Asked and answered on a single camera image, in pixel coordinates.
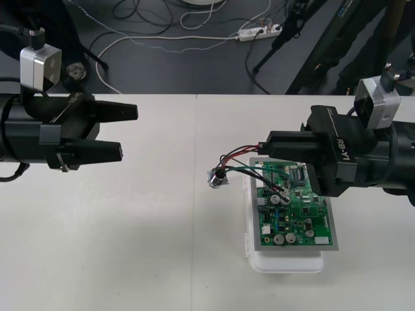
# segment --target tripod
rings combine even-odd
[[[282,46],[295,38],[304,28],[305,24],[314,16],[316,12],[327,2],[327,0],[315,0],[309,5],[309,0],[295,0],[292,5],[283,31],[272,43],[271,51],[254,67],[253,72],[258,73],[260,68],[280,49]],[[362,10],[362,4],[372,8]],[[392,40],[395,36],[397,27],[405,7],[406,0],[389,0],[386,14],[385,25],[379,48],[375,54],[373,66],[374,75],[380,75],[385,66],[388,52]],[[305,83],[305,79],[321,65],[322,59],[330,53],[346,55],[351,43],[355,40],[358,33],[385,7],[384,1],[365,0],[343,0],[340,8],[325,29],[321,38],[318,40],[308,59],[303,64],[296,78],[288,88],[287,95],[298,94]]]

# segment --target silver camera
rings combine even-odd
[[[45,44],[41,49],[26,47],[20,52],[20,84],[36,91],[47,91],[58,83],[62,52]]]

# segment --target table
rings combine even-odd
[[[406,198],[348,190],[332,200],[340,251],[324,253],[322,273],[261,275],[244,258],[242,176],[219,190],[206,182],[224,152],[299,129],[315,104],[345,113],[353,98],[97,99],[139,106],[137,122],[103,124],[98,137],[122,143],[122,163],[32,165],[0,186],[1,310],[413,310]],[[397,119],[411,120],[412,101]]]

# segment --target electrolytic capacitor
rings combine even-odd
[[[271,196],[271,198],[270,198],[270,202],[271,202],[272,204],[274,204],[274,205],[279,204],[279,203],[280,203],[280,201],[281,201],[281,199],[279,198],[279,196],[276,196],[276,195],[273,195],[273,196]]]

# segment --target microchip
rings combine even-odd
[[[258,212],[259,213],[266,213],[266,212],[268,212],[269,210],[268,210],[268,207],[266,207],[265,205],[260,205],[260,206],[258,206]]]

